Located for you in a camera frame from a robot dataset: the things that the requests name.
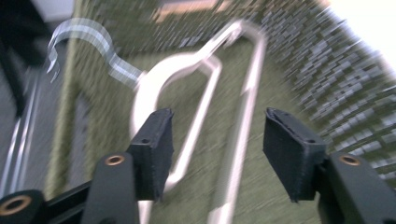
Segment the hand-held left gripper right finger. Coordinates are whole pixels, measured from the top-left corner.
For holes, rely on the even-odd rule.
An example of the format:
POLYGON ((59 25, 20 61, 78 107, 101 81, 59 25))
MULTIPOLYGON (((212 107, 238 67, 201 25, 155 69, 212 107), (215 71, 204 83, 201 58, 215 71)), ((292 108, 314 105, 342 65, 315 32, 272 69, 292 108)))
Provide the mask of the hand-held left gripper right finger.
POLYGON ((326 149, 292 114, 266 109, 263 153, 292 202, 319 196, 322 224, 396 224, 396 190, 365 159, 326 149))

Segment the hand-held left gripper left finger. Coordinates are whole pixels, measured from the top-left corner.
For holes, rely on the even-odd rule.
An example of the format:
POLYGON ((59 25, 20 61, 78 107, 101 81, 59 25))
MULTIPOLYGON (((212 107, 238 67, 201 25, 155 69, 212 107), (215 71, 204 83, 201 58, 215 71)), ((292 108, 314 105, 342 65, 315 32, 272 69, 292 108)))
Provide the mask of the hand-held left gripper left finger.
POLYGON ((126 151, 96 163, 80 224, 145 224, 172 163, 172 118, 169 108, 151 113, 126 151))

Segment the green woven basket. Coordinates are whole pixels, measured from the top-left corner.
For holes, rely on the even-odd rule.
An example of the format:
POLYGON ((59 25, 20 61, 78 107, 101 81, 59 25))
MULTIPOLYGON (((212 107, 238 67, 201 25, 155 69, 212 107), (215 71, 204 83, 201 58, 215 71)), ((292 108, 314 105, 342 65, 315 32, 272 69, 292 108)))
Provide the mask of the green woven basket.
MULTIPOLYGON (((234 224, 320 223, 316 202, 291 203, 261 152, 267 106, 302 119, 330 144, 330 152, 362 156, 396 189, 396 78, 390 77, 376 53, 350 35, 347 21, 316 0, 209 0, 184 6, 187 12, 156 0, 77 0, 74 17, 102 23, 120 56, 143 70, 167 55, 197 50, 234 17, 251 19, 264 30, 268 38, 265 66, 234 224)), ((82 170, 86 179, 100 157, 124 150, 131 138, 128 121, 134 92, 107 74, 105 61, 93 46, 73 39, 69 44, 45 184, 50 199, 70 186, 79 93, 89 107, 82 170)), ((150 224, 206 224, 251 50, 241 38, 216 52, 223 70, 191 165, 176 187, 152 207, 150 224)), ((160 107, 175 111, 176 153, 205 82, 199 73, 183 78, 165 89, 160 100, 160 107)))

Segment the cream and green clothes hanger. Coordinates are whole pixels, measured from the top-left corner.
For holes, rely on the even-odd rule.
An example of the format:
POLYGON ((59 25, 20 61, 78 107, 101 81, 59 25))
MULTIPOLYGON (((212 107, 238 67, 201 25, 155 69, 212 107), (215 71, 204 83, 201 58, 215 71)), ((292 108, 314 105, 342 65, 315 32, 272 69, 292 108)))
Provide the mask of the cream and green clothes hanger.
POLYGON ((232 224, 267 44, 265 33, 258 25, 246 20, 232 20, 199 50, 173 54, 156 63, 150 70, 142 71, 119 57, 108 31, 101 24, 89 19, 74 18, 62 22, 53 32, 47 51, 47 72, 55 77, 59 74, 55 46, 61 41, 78 38, 91 43, 109 65, 109 75, 135 90, 130 121, 131 135, 136 135, 137 130, 154 111, 166 86, 196 70, 203 72, 208 77, 208 82, 177 162, 166 180, 165 189, 169 191, 187 173, 192 152, 219 80, 222 64, 214 52, 222 45, 230 46, 241 36, 253 44, 253 51, 240 93, 235 125, 227 143, 214 200, 206 222, 232 224))

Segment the metal stand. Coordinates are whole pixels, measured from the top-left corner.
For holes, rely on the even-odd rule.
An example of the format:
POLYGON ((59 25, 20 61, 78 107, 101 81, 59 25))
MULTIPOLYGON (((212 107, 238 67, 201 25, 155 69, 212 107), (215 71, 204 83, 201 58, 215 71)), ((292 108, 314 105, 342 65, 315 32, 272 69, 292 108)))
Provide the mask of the metal stand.
POLYGON ((26 89, 26 106, 17 119, 7 152, 7 159, 0 178, 0 197, 23 190, 27 165, 35 129, 39 77, 31 77, 26 89))

